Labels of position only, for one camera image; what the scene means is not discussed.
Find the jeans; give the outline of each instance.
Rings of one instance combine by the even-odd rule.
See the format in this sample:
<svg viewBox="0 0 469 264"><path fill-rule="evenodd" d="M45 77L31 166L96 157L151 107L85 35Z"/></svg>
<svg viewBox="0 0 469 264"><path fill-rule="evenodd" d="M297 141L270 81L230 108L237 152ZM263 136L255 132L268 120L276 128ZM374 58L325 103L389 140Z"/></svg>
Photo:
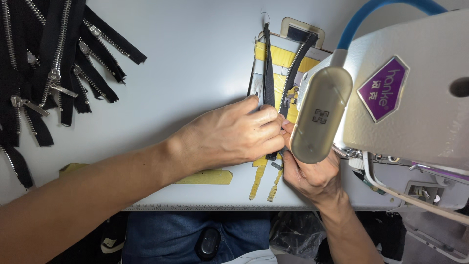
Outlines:
<svg viewBox="0 0 469 264"><path fill-rule="evenodd" d="M203 262L194 247L207 226L218 229L221 242L217 256ZM269 231L269 212L132 212L122 263L223 263L268 249Z"/></svg>

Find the human hand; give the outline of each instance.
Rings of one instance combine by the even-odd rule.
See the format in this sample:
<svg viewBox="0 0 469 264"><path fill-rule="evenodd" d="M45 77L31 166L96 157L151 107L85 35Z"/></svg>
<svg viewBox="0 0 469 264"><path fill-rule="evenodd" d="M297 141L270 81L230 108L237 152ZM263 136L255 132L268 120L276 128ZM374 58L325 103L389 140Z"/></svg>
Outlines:
<svg viewBox="0 0 469 264"><path fill-rule="evenodd" d="M199 116L171 136L187 173L251 162L282 149L284 117L270 105L250 114L258 103L257 96L248 96Z"/></svg>
<svg viewBox="0 0 469 264"><path fill-rule="evenodd" d="M282 134L285 146L290 149L290 137L295 124L284 121ZM339 175L340 159L331 149L327 158L315 164L298 161L290 151L283 153L283 178L308 197L318 207L329 206L346 195Z"/></svg>

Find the forearm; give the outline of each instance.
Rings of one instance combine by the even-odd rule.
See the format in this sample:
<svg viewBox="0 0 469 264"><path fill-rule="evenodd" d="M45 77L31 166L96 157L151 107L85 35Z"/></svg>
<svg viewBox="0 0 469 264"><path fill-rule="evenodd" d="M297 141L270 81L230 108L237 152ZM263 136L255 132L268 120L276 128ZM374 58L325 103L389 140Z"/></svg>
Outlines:
<svg viewBox="0 0 469 264"><path fill-rule="evenodd" d="M89 165L0 208L0 263L45 263L105 219L190 173L168 141Z"/></svg>
<svg viewBox="0 0 469 264"><path fill-rule="evenodd" d="M327 242L336 264L382 264L383 259L358 220L345 191L333 203L318 205L326 227Z"/></svg>

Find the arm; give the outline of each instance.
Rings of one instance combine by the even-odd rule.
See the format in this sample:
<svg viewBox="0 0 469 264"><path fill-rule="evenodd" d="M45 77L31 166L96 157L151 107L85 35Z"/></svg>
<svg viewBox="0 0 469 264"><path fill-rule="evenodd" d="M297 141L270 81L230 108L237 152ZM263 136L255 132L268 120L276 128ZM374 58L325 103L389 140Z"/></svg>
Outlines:
<svg viewBox="0 0 469 264"><path fill-rule="evenodd" d="M283 116L259 98L208 112L167 140L71 172L0 208L0 263L45 263L111 215L194 172L284 145Z"/></svg>
<svg viewBox="0 0 469 264"><path fill-rule="evenodd" d="M290 149L290 136L295 124L284 121L283 137ZM316 164L295 159L284 153L284 178L308 197L321 216L327 232L327 241L335 263L383 263L373 241L358 220L340 182L340 159L331 150L329 156Z"/></svg>

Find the blue flexible tube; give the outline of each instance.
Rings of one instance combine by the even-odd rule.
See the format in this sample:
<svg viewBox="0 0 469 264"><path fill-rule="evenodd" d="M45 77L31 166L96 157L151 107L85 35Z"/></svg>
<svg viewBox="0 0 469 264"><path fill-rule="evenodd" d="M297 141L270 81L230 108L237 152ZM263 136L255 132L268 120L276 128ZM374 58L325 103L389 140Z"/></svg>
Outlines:
<svg viewBox="0 0 469 264"><path fill-rule="evenodd" d="M362 6L362 8L360 8L349 21L347 27L342 33L342 37L339 40L337 48L348 49L358 27L369 14L371 14L373 11L382 6L396 3L411 5L420 9L422 12L426 13L429 16L445 13L448 11L432 0L371 0L364 6Z"/></svg>

